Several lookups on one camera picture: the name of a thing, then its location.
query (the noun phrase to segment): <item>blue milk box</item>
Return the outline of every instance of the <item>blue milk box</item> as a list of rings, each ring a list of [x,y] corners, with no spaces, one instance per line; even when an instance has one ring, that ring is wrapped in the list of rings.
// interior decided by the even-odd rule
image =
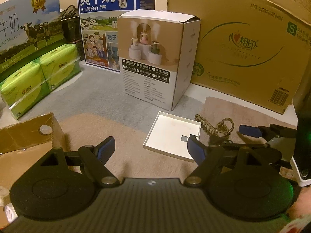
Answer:
[[[154,10],[155,0],[78,0],[78,6],[86,63],[120,71],[117,17]]]

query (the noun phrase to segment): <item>white tray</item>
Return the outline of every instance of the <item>white tray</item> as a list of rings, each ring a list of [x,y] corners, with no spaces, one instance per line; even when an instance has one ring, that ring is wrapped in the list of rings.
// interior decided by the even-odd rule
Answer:
[[[194,162],[188,153],[187,141],[190,134],[199,139],[200,128],[200,122],[159,111],[143,147],[167,156]]]

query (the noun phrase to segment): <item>barcode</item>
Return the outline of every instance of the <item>barcode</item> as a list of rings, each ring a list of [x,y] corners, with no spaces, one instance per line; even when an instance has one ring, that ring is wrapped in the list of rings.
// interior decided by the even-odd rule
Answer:
[[[274,90],[274,93],[271,96],[270,102],[278,106],[283,106],[284,103],[286,102],[287,97],[288,97],[288,94],[276,89]]]

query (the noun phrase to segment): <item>gold ribbon badge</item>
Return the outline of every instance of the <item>gold ribbon badge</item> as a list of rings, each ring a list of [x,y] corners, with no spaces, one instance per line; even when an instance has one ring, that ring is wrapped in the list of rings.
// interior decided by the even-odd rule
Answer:
[[[31,0],[31,5],[34,7],[33,13],[37,14],[38,9],[42,9],[44,11],[46,7],[44,7],[45,0]]]

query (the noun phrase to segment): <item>cow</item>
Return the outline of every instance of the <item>cow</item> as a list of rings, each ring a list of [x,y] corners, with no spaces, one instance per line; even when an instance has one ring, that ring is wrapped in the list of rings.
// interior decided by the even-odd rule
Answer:
[[[50,33],[49,33],[49,23],[44,22],[41,24],[37,24],[34,26],[30,26],[32,23],[26,23],[24,26],[21,26],[21,29],[24,29],[26,32],[28,39],[30,42],[32,42],[35,46],[35,50],[38,50],[38,37],[40,35],[43,35],[45,38],[45,45],[48,44],[48,39],[51,39]]]

